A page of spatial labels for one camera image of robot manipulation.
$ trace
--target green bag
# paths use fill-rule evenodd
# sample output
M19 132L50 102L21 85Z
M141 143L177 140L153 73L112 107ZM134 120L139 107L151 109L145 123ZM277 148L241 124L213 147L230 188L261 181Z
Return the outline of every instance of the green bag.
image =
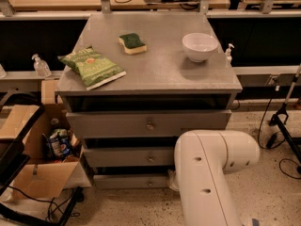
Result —
M87 90L95 89L126 74L120 66L92 47L72 52L59 60L80 74Z

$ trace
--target black panel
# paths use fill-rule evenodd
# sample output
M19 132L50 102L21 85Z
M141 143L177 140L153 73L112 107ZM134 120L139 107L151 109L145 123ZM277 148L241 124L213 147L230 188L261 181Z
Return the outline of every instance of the black panel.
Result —
M225 109L229 94L68 96L72 112Z
M70 53L86 20L1 21L0 63L8 72L34 71L34 54L47 61L50 70L64 69L57 56Z
M209 19L224 50L232 43L232 66L298 65L301 18Z
M88 148L174 147L178 137L86 138Z
M166 173L168 170L174 170L173 165L170 166L145 166L145 167L108 167L97 168L97 175L122 175L122 174L149 174L149 173Z

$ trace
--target green sponge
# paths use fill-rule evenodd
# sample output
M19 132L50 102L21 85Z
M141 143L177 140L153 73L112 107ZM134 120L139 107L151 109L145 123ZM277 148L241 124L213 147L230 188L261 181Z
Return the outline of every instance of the green sponge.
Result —
M147 51L147 45L140 40L136 33L119 36L119 43L124 46L125 53L129 55Z

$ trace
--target gray cabinet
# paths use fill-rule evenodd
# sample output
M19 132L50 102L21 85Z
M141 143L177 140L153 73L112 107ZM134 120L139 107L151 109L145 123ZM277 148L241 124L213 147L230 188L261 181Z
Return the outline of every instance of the gray cabinet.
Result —
M118 44L124 32L138 33L148 51L126 55ZM127 72L86 90L80 76L65 68L58 83L57 94L72 130L84 141L99 187L166 186L182 133L226 128L241 85L221 47L203 63L186 58L182 37L191 32L214 33L195 12L95 14L87 21L74 49L92 45Z

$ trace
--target drawer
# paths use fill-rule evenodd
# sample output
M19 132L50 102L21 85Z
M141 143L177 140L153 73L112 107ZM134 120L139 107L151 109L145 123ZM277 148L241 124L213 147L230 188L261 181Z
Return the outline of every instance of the drawer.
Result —
M68 113L77 137L178 137L193 129L225 129L230 110L168 113Z
M90 167L174 165L174 147L84 149Z
M166 174L139 175L95 175L94 183L98 188L160 188L167 187Z

